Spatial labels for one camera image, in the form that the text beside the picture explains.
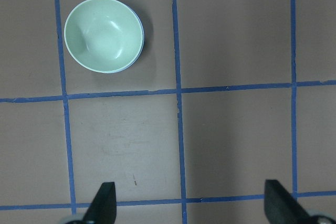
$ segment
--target vertical blue tape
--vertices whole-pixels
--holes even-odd
[[[73,177],[74,168],[72,164],[69,104],[68,104],[67,91],[66,91],[66,77],[65,77],[65,66],[64,66],[60,2],[59,0],[54,0],[54,1],[55,1],[56,29],[57,29],[57,36],[58,36],[57,46],[58,46],[58,58],[59,58],[59,70],[60,70],[60,80],[61,80],[63,106],[64,106],[65,135],[66,135],[68,172],[69,172],[69,188],[70,188],[70,203],[71,203],[71,212],[72,214],[75,214],[76,213],[76,194],[75,194],[75,180]]]
[[[291,74],[292,74],[292,97],[291,97],[291,131],[292,131],[292,187],[296,198],[298,192],[298,167],[297,167],[297,128],[296,128],[296,0],[290,0],[290,27],[291,27]]]
[[[177,96],[177,109],[178,109],[177,122],[178,122],[178,139],[179,139],[179,152],[180,152],[182,223],[187,224],[184,143],[183,143],[181,67],[180,67],[180,43],[179,43],[179,31],[178,31],[179,21],[177,19],[177,0],[173,0],[172,12],[173,12],[175,72],[176,72],[176,90],[177,90],[176,96]]]

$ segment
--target black object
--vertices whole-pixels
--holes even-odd
[[[310,216],[277,180],[266,180],[264,211],[270,224],[336,224],[326,216]]]
[[[82,220],[67,224],[114,224],[117,216],[117,200],[114,182],[101,184]]]

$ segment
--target round bowl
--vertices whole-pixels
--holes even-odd
[[[144,32],[136,13],[117,0],[86,0],[69,14],[64,27],[71,56],[95,72],[116,73],[139,57]]]

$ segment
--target light green bowl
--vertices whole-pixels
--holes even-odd
[[[144,32],[136,13],[117,0],[86,0],[69,14],[64,27],[71,56],[95,72],[116,73],[139,57]]]

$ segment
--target bowl rim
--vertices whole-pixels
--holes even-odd
[[[141,54],[141,51],[143,49],[143,45],[144,45],[144,29],[143,29],[143,26],[142,26],[142,23],[141,23],[141,20],[140,18],[138,17],[138,15],[135,13],[135,11],[129,7],[128,5],[124,4],[123,2],[120,2],[118,0],[108,0],[108,1],[111,1],[111,2],[115,2],[119,5],[122,5],[124,7],[126,7],[128,10],[131,11],[131,13],[134,15],[134,17],[136,18],[136,20],[138,21],[138,24],[140,25],[140,28],[141,28],[141,31],[142,31],[142,36],[141,36],[141,44],[140,44],[140,47],[138,49],[138,52],[135,54],[135,56],[132,58],[132,60],[130,60],[126,65],[124,65],[123,67],[121,68],[118,68],[118,69],[115,69],[115,70],[108,70],[108,71],[102,71],[102,70],[98,70],[98,69],[93,69],[93,68],[90,68],[86,65],[84,65],[83,63],[81,63],[74,55],[73,53],[71,52],[69,46],[68,46],[68,42],[67,42],[67,37],[66,37],[66,28],[67,28],[67,25],[68,25],[68,21],[70,19],[70,17],[72,16],[72,14],[83,4],[87,3],[87,2],[90,2],[90,1],[95,1],[95,0],[85,0],[81,3],[79,3],[75,8],[72,9],[72,11],[69,13],[68,17],[67,17],[67,20],[64,24],[64,41],[65,41],[65,44],[66,44],[66,47],[70,53],[70,55],[74,58],[74,60],[79,63],[80,65],[82,65],[83,67],[91,70],[91,71],[94,71],[94,72],[99,72],[99,73],[117,73],[117,72],[120,72],[122,70],[125,70],[126,68],[130,67],[137,59],[138,57],[140,56]]]

